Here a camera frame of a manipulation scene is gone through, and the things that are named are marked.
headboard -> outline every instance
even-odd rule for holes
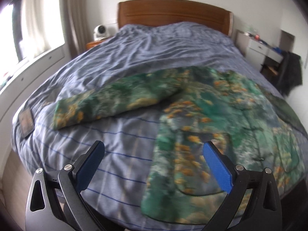
[[[130,0],[119,3],[119,28],[126,24],[157,27],[181,21],[203,24],[230,36],[233,14],[220,7],[188,0]]]

metal screw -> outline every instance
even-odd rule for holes
[[[71,164],[67,164],[64,166],[64,170],[71,170],[72,169],[72,165]]]
[[[241,165],[241,164],[236,165],[235,168],[236,168],[237,170],[239,170],[239,171],[244,170],[244,166]]]
[[[40,168],[38,168],[35,172],[36,172],[37,174],[40,174],[40,173],[43,172],[43,169],[40,167]]]
[[[271,174],[271,173],[272,173],[272,170],[271,170],[269,167],[267,167],[267,168],[265,168],[265,172],[266,172],[267,174]]]

white cabinet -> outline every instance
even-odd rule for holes
[[[269,57],[278,63],[283,59],[282,55],[276,53],[270,49],[270,47],[242,33],[238,34],[235,45],[244,55],[247,62],[258,71],[261,71],[266,57]]]

floor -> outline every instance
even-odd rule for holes
[[[3,195],[7,211],[23,230],[31,181],[32,176],[24,168],[18,155],[11,151],[2,178]]]

green floral jacket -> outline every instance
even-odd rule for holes
[[[122,78],[60,100],[54,128],[164,99],[171,103],[160,118],[141,204],[143,214],[169,223],[206,224],[210,220],[226,196],[202,156],[203,143],[210,140],[234,164],[256,171],[271,168],[280,194],[304,176],[301,152],[287,124],[305,131],[297,116],[284,100],[232,71],[188,67]],[[237,215],[243,213],[249,196],[247,191]]]

